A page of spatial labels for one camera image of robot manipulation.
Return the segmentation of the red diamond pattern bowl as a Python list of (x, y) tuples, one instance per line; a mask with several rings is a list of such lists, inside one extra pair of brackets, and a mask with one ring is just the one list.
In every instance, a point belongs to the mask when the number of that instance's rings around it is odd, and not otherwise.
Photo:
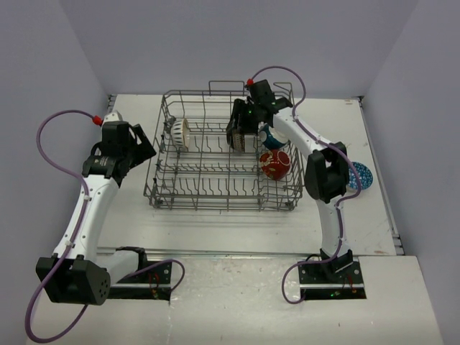
[[(374, 181), (372, 171), (366, 165), (360, 162), (353, 162), (352, 164), (354, 166), (354, 169), (358, 173), (358, 177), (361, 183), (361, 189), (369, 189)], [(357, 177), (351, 168), (349, 168), (348, 188), (349, 190), (356, 190), (358, 188)]]

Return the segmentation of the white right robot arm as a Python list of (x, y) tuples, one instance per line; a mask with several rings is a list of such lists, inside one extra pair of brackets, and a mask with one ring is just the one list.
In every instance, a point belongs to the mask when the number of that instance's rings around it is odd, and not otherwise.
[(322, 245), (319, 261), (305, 261), (309, 273), (321, 273), (328, 282), (337, 282), (352, 265), (353, 254), (346, 243), (342, 214), (350, 163), (342, 142), (328, 143), (296, 114), (296, 105), (287, 98), (277, 98), (267, 80), (249, 79), (245, 100), (233, 103), (226, 127), (228, 145), (239, 152), (245, 150), (244, 136), (257, 134), (259, 124), (269, 124), (294, 144), (306, 159), (304, 186), (316, 201), (320, 214)]

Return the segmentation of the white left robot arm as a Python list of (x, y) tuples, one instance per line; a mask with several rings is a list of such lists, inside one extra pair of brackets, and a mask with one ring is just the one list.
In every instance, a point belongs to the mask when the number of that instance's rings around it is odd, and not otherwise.
[(107, 262), (96, 261), (98, 241), (122, 180), (156, 154), (142, 127), (109, 121), (83, 163), (76, 209), (51, 257), (41, 257), (36, 273), (54, 303), (102, 305), (112, 285), (125, 277), (142, 282), (150, 272), (145, 250), (119, 247)]

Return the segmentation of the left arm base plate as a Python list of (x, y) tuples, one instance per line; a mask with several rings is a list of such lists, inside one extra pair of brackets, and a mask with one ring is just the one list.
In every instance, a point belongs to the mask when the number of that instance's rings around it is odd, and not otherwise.
[(171, 296), (172, 263), (124, 278), (110, 288), (109, 300), (165, 300)]

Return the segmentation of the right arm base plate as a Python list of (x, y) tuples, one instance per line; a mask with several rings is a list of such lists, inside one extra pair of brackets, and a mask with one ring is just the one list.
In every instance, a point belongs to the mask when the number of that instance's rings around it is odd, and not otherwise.
[(309, 300), (363, 300), (367, 298), (360, 262), (328, 274), (319, 264), (298, 267), (300, 298)]

